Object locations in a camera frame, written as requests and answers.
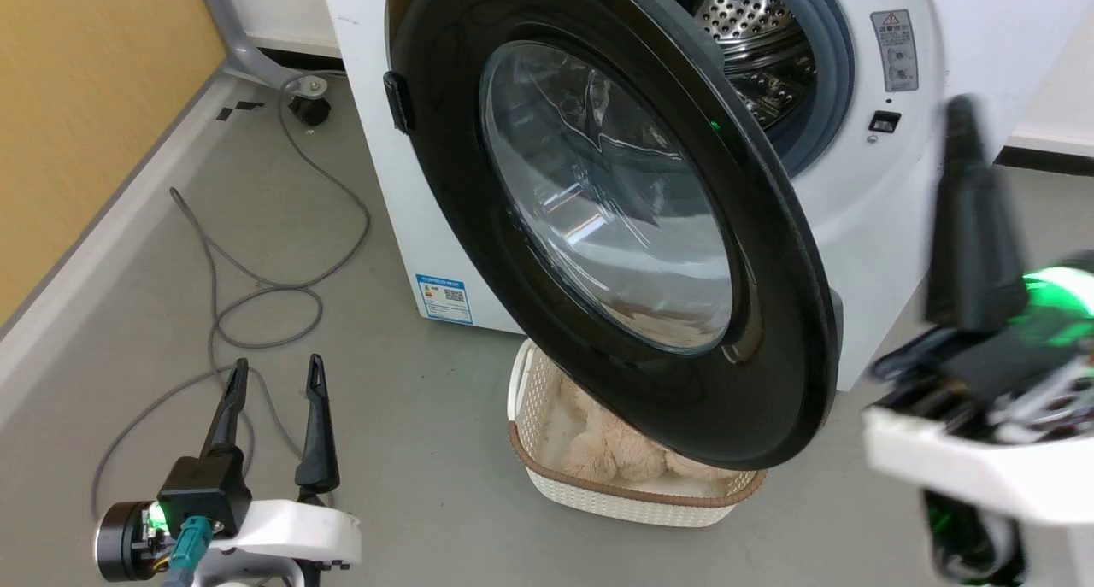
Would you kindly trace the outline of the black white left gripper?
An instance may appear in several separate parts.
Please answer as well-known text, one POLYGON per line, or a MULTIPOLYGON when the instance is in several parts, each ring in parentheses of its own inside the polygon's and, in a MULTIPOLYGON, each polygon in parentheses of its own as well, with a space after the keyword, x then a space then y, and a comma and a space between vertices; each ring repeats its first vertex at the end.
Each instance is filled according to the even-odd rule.
POLYGON ((296 500, 255 501, 244 482, 236 434, 249 376, 249 361, 235 361, 202 458, 178 459, 156 498, 118 502, 98 521, 94 559, 105 580, 242 584, 274 577, 318 584, 324 572, 360 562, 358 520, 321 502, 341 482, 323 359, 309 357, 296 500))

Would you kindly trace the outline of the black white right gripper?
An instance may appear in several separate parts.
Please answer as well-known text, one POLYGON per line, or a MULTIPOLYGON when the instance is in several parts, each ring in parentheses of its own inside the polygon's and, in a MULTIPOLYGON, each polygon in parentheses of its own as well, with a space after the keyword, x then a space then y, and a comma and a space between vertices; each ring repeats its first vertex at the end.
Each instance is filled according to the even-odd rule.
POLYGON ((947 99, 927 330, 873 365, 868 465, 1032 524, 1091 523, 1091 265, 1025 273, 969 94, 947 99))

